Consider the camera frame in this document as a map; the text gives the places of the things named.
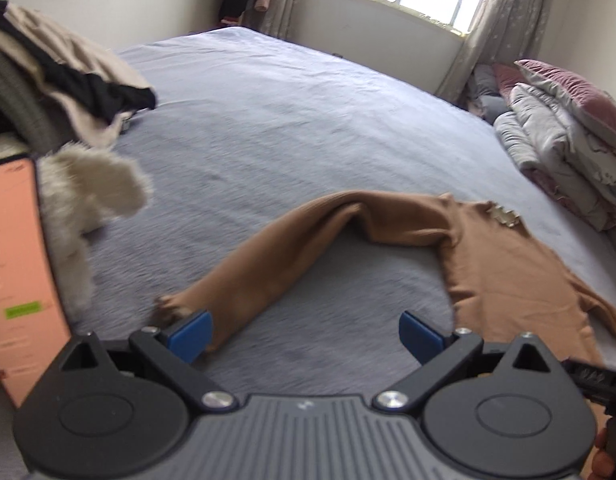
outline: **white fluffy toy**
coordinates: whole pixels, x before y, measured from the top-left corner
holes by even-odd
[[[0,135],[0,158],[25,153]],[[83,235],[148,203],[152,187],[138,164],[107,150],[67,144],[38,161],[41,221],[63,309],[74,321],[90,305],[94,284]]]

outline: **gray blanket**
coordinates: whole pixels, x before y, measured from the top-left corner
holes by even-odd
[[[155,199],[93,239],[96,296],[76,330],[127,336],[156,295],[187,286],[270,220],[355,188],[450,191],[514,208],[616,305],[608,240],[524,178],[479,118],[354,63],[239,28],[121,55],[161,101],[118,145],[152,175]],[[348,230],[281,301],[198,365],[239,394],[371,396],[417,366],[397,336],[404,309],[453,325],[435,251],[373,245]],[[616,342],[595,329],[616,366]],[[0,480],[24,471],[10,417],[0,394]]]

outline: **sweater sleeve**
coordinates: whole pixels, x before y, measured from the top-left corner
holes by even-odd
[[[571,270],[566,268],[566,273],[568,275],[568,281],[572,284],[579,296],[582,310],[598,317],[605,327],[616,337],[616,308],[600,295],[593,292],[591,288]]]
[[[318,198],[286,213],[246,240],[201,280],[165,298],[162,308],[207,310],[210,349],[277,300],[358,219],[372,242],[427,246],[456,236],[450,196],[350,191]]]

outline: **pillow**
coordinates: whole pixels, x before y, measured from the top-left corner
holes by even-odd
[[[555,96],[580,123],[616,148],[616,105],[582,76],[542,61],[515,61],[528,83]]]
[[[495,73],[495,79],[497,81],[499,93],[509,105],[510,92],[512,92],[512,89],[517,83],[527,83],[526,78],[521,73],[521,71],[514,66],[495,63],[492,66],[492,70]]]

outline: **orange screen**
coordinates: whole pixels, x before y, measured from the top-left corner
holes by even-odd
[[[34,163],[0,164],[0,380],[15,405],[69,338],[46,256]]]

